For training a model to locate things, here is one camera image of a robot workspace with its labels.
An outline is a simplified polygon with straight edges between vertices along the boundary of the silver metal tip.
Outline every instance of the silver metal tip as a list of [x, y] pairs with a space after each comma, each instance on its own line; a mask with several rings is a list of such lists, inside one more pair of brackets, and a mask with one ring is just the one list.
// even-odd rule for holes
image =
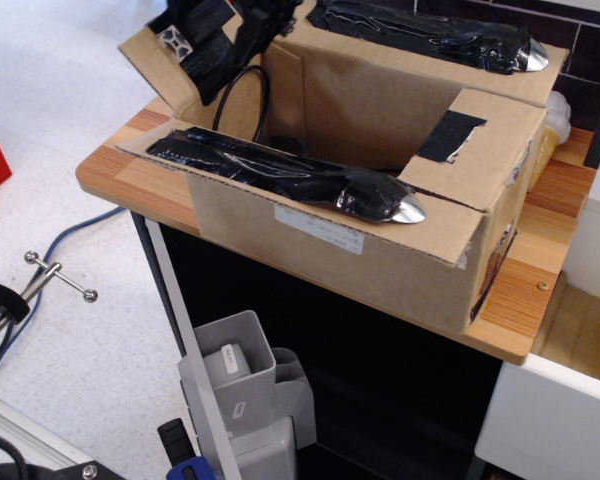
[[400, 202], [400, 210], [391, 220], [398, 223], [420, 223], [425, 218], [427, 214], [418, 199], [413, 195], [407, 195]]
[[540, 43], [531, 39], [529, 58], [527, 59], [527, 72], [539, 72], [549, 65], [549, 54]]

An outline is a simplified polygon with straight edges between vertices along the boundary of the blue cable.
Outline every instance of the blue cable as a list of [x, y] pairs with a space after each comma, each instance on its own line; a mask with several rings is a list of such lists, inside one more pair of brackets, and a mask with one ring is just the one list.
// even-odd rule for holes
[[[44, 256], [44, 259], [43, 259], [44, 263], [49, 263], [49, 260], [51, 258], [51, 255], [53, 254], [53, 251], [60, 244], [60, 242], [62, 240], [64, 240], [66, 237], [68, 237], [70, 234], [77, 232], [78, 230], [81, 230], [84, 227], [88, 227], [89, 225], [93, 225], [94, 223], [98, 223], [102, 220], [106, 220], [107, 218], [117, 215], [118, 213], [121, 213], [124, 210], [126, 210], [126, 209], [123, 207], [117, 207], [117, 208], [114, 208], [113, 210], [103, 213], [102, 215], [98, 215], [97, 217], [91, 218], [89, 220], [85, 220], [82, 223], [78, 223], [77, 225], [74, 225], [73, 227], [67, 228], [62, 233], [60, 233], [60, 235], [58, 235], [53, 242], [51, 242], [51, 245], [49, 246], [49, 249], [47, 250], [47, 253]], [[38, 271], [34, 275], [34, 278], [39, 275], [41, 270], [42, 270], [42, 268], [38, 269]], [[9, 340], [9, 342], [5, 346], [4, 350], [2, 350], [2, 352], [0, 353], [0, 362], [2, 361], [2, 358], [5, 356], [5, 354], [11, 347], [11, 345], [13, 345], [13, 342], [16, 341], [16, 339], [20, 336], [22, 331], [27, 327], [29, 322], [31, 322], [31, 320], [35, 316], [36, 312], [38, 311], [38, 307], [40, 306], [41, 300], [42, 300], [42, 292], [38, 293], [38, 295], [36, 296], [36, 303], [34, 304], [33, 308], [31, 309], [31, 312], [29, 312], [29, 315], [28, 315], [27, 319], [24, 321], [24, 323], [22, 324], [22, 327], [20, 327], [20, 329], [13, 335], [11, 340]]]

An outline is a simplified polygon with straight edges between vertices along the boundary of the silver screw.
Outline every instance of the silver screw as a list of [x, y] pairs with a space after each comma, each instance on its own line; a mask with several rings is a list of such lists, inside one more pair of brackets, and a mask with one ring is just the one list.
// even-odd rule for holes
[[84, 480], [93, 480], [98, 476], [98, 467], [95, 465], [87, 465], [82, 469], [82, 478]]

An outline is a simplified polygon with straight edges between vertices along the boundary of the dark tile wall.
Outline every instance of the dark tile wall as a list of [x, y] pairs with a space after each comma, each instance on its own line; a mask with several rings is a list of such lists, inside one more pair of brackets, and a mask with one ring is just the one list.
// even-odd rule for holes
[[[409, 8], [413, 2], [402, 3]], [[540, 42], [569, 49], [555, 89], [571, 105], [571, 124], [595, 130], [600, 115], [600, 12], [540, 0], [416, 0], [414, 9], [524, 25]]]

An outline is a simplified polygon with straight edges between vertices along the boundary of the black cable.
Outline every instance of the black cable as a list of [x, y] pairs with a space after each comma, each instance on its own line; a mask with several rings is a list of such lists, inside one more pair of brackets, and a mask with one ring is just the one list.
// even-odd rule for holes
[[[123, 207], [116, 207], [113, 210], [109, 210], [108, 212], [103, 213], [102, 215], [98, 215], [97, 217], [94, 218], [90, 218], [89, 220], [85, 220], [84, 222], [78, 223], [77, 225], [74, 225], [72, 227], [69, 227], [65, 230], [63, 230], [54, 240], [53, 242], [51, 242], [51, 245], [49, 246], [47, 253], [45, 254], [43, 261], [45, 263], [49, 263], [49, 260], [51, 258], [51, 255], [53, 254], [53, 251], [56, 249], [56, 247], [60, 244], [60, 242], [62, 240], [64, 240], [66, 237], [68, 237], [70, 234], [81, 230], [84, 227], [88, 227], [89, 225], [93, 225], [94, 223], [100, 222], [102, 220], [105, 220], [107, 218], [112, 217], [113, 215], [116, 215], [120, 212], [123, 212], [125, 210], [125, 208]], [[38, 267], [36, 269], [36, 272], [33, 274], [33, 276], [31, 277], [31, 280], [29, 281], [28, 285], [31, 285], [31, 282], [33, 282], [38, 275], [40, 275], [40, 273], [42, 273], [42, 267]], [[13, 337], [13, 339], [11, 338], [11, 334], [13, 333], [13, 328], [14, 328], [14, 323], [11, 321], [9, 322], [9, 325], [7, 327], [7, 331], [5, 332], [4, 337], [2, 338], [2, 342], [0, 343], [0, 360], [2, 359], [2, 357], [4, 356], [4, 354], [7, 352], [7, 350], [9, 349], [9, 347], [11, 346], [11, 344], [13, 343], [13, 341], [17, 338], [17, 336], [20, 334], [20, 332], [26, 327], [26, 325], [29, 323], [29, 321], [31, 320], [31, 318], [33, 318], [33, 316], [35, 315], [35, 312], [37, 311], [38, 305], [40, 304], [40, 295], [38, 294], [38, 298], [36, 299], [36, 304], [33, 307], [33, 309], [31, 310], [31, 312], [29, 313], [29, 316], [27, 318], [27, 320], [22, 324], [22, 327], [20, 328], [20, 330], [18, 330], [18, 333], [16, 333], [16, 335]]]
[[20, 451], [4, 438], [0, 437], [0, 450], [8, 453], [16, 464], [20, 480], [29, 480], [29, 470]]
[[262, 80], [262, 106], [260, 108], [260, 119], [258, 120], [258, 126], [256, 127], [256, 133], [253, 135], [253, 142], [257, 142], [260, 140], [260, 135], [262, 135], [262, 128], [264, 126], [264, 120], [267, 116], [267, 109], [269, 108], [269, 97], [271, 95], [271, 85], [269, 81], [269, 75], [267, 75], [267, 71], [262, 68], [260, 65], [249, 65], [244, 68], [238, 75], [235, 76], [233, 80], [227, 85], [224, 93], [222, 94], [222, 98], [220, 99], [220, 103], [218, 104], [218, 110], [216, 111], [216, 116], [213, 119], [213, 127], [212, 130], [214, 132], [218, 131], [218, 127], [220, 126], [220, 118], [222, 117], [222, 111], [224, 110], [224, 104], [227, 102], [227, 98], [229, 98], [229, 94], [233, 87], [235, 87], [236, 83], [246, 74], [252, 71], [257, 71], [260, 73], [260, 79]]

